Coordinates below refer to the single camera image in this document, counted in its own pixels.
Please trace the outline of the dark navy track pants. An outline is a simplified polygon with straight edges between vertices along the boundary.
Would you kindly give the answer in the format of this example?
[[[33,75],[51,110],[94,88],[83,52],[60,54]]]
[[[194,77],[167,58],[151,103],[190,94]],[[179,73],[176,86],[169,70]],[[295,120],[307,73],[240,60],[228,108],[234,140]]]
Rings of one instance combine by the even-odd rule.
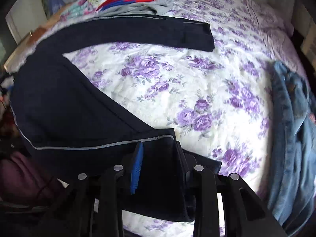
[[[97,18],[66,27],[40,42],[20,68],[11,108],[28,151],[67,183],[97,176],[144,145],[138,188],[122,209],[167,221],[191,222],[195,200],[185,190],[171,129],[155,130],[96,88],[68,59],[111,42],[214,49],[207,23],[160,16]]]

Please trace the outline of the blue denim jeans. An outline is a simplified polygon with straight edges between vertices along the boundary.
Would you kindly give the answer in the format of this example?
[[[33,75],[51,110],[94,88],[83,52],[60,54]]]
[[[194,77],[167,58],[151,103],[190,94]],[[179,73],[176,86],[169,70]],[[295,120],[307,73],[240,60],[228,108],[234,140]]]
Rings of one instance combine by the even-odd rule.
[[[267,207],[288,236],[315,210],[315,96],[282,62],[272,65],[273,145]]]

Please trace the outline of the purple floral bed sheet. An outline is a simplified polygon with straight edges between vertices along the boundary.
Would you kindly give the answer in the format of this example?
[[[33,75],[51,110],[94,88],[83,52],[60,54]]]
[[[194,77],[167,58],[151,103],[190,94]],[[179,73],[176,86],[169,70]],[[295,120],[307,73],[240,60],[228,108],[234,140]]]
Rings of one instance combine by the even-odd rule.
[[[184,148],[220,161],[222,175],[238,173],[267,201],[272,65],[307,81],[290,27],[252,0],[173,1],[169,16],[210,24],[213,52],[115,42],[65,57],[135,116],[173,128]]]

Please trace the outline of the brown orange pillow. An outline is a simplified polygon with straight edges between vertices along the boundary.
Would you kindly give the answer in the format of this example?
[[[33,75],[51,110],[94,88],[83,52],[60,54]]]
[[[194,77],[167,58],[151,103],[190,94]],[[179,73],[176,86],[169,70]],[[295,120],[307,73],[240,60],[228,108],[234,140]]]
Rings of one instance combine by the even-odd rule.
[[[40,25],[27,41],[27,45],[31,46],[38,41],[49,29],[55,26],[59,22],[59,18],[51,17],[45,24]]]

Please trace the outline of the grey folded garment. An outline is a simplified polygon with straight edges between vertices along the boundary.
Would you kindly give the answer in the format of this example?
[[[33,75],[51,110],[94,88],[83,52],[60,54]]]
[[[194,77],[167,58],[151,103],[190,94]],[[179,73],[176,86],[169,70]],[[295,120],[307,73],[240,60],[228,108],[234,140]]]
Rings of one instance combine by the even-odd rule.
[[[131,14],[148,14],[162,16],[173,7],[173,0],[155,0],[152,2],[137,2],[124,5],[116,5],[98,11],[99,16],[118,16]]]

